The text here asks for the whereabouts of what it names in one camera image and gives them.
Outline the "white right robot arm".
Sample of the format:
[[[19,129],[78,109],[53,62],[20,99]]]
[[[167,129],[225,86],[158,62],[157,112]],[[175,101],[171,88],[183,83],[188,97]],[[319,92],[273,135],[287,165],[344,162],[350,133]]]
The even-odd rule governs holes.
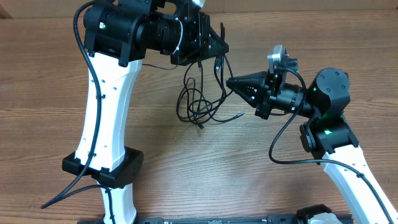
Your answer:
[[[343,114],[350,103],[348,74],[325,68],[306,86],[286,83],[288,73],[303,80],[295,69],[279,66],[226,82],[262,119],[267,119],[273,109],[291,114],[275,140],[297,116],[308,119],[300,125],[300,140],[312,159],[281,161],[270,156],[270,160],[283,165],[318,164],[336,185],[358,223],[397,223],[397,210],[373,176]]]

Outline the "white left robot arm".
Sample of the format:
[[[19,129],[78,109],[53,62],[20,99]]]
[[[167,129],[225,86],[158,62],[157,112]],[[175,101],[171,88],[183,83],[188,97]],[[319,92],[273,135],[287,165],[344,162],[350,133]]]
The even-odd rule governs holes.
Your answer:
[[[164,14],[164,1],[90,1],[76,12],[83,19],[78,39],[89,68],[88,99],[80,143],[62,161],[78,178],[90,175],[102,191],[103,223],[134,223],[133,183],[141,151],[126,147],[124,132],[132,89],[147,50],[186,66],[228,52],[211,28],[203,1],[176,1]]]

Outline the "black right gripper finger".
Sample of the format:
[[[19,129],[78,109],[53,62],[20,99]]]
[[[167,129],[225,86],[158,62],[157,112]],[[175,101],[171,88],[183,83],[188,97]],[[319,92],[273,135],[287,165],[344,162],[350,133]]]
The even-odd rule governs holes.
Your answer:
[[[261,104],[266,95],[264,86],[234,86],[232,90],[253,108]]]
[[[229,78],[226,81],[226,86],[230,89],[238,89],[243,87],[262,88],[265,84],[267,72],[256,72],[240,77]]]

